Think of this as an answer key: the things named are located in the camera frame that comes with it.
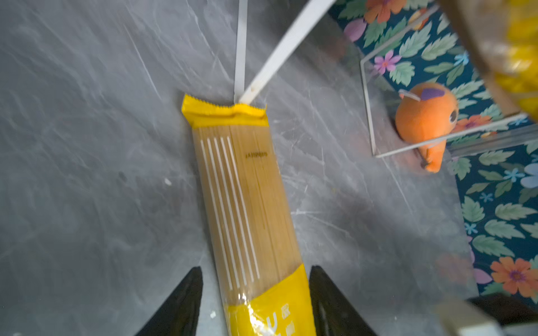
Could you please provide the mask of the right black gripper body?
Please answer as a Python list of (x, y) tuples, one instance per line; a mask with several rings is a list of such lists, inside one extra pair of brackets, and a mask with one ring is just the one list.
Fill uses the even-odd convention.
[(495, 293), (469, 298), (467, 302), (493, 317), (501, 326), (537, 323), (537, 311), (511, 296)]

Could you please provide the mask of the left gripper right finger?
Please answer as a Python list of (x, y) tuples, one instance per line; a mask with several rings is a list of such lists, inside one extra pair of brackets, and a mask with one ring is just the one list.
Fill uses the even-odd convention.
[(322, 267), (311, 267), (309, 288), (317, 336), (377, 336)]

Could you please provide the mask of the yellow pasta bag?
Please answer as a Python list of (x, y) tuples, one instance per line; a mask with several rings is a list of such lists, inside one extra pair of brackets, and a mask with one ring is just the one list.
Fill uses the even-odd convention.
[(537, 121), (537, 2), (439, 1), (505, 116)]
[(314, 335), (302, 261), (265, 109), (185, 96), (230, 335)]

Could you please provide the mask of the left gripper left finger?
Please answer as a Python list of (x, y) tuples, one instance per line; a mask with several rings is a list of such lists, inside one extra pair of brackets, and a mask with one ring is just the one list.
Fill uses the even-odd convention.
[(203, 271), (193, 267), (135, 335), (196, 335), (202, 295)]

